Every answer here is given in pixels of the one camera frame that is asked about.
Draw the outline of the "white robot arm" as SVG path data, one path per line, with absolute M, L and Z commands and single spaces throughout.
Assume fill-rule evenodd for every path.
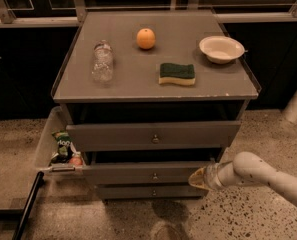
M 199 168 L 189 184 L 212 195 L 265 186 L 297 208 L 297 159 L 291 148 L 297 143 L 297 90 L 282 111 L 248 111 L 243 119 L 248 149 L 230 161 Z

